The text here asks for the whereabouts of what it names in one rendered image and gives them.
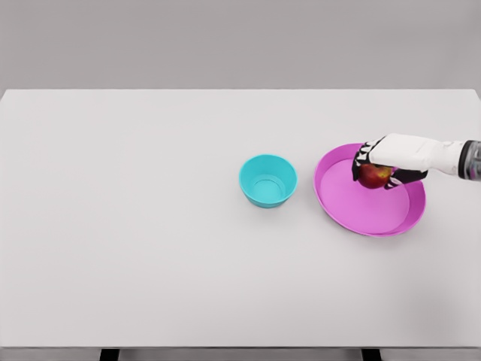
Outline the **blue bowl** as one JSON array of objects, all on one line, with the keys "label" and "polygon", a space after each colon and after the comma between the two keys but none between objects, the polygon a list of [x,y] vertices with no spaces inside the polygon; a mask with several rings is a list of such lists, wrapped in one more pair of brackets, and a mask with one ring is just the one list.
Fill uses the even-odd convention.
[{"label": "blue bowl", "polygon": [[238,181],[242,193],[253,205],[276,208],[296,191],[298,173],[287,159],[274,154],[259,154],[241,167]]}]

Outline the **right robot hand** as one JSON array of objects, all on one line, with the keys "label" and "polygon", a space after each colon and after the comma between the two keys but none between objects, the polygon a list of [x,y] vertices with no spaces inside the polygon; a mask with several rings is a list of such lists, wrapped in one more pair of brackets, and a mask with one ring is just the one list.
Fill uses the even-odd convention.
[{"label": "right robot hand", "polygon": [[439,145],[434,139],[395,133],[367,141],[352,161],[352,178],[357,181],[361,166],[373,164],[395,169],[384,186],[386,190],[424,180]]}]

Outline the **pink plate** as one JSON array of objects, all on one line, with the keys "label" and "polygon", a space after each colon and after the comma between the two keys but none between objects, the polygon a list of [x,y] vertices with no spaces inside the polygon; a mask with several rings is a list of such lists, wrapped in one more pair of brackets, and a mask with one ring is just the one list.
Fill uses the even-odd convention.
[{"label": "pink plate", "polygon": [[360,144],[328,151],[313,173],[313,189],[324,211],[339,225],[360,235],[388,237],[412,229],[426,206],[425,188],[417,181],[393,190],[370,190],[352,180],[352,159]]}]

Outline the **red apple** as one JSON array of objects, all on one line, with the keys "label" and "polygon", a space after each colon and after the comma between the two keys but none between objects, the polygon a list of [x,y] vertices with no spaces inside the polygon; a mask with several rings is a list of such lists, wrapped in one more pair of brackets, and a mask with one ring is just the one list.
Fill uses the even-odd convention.
[{"label": "red apple", "polygon": [[384,187],[392,175],[392,167],[384,165],[363,164],[358,170],[358,182],[368,189]]}]

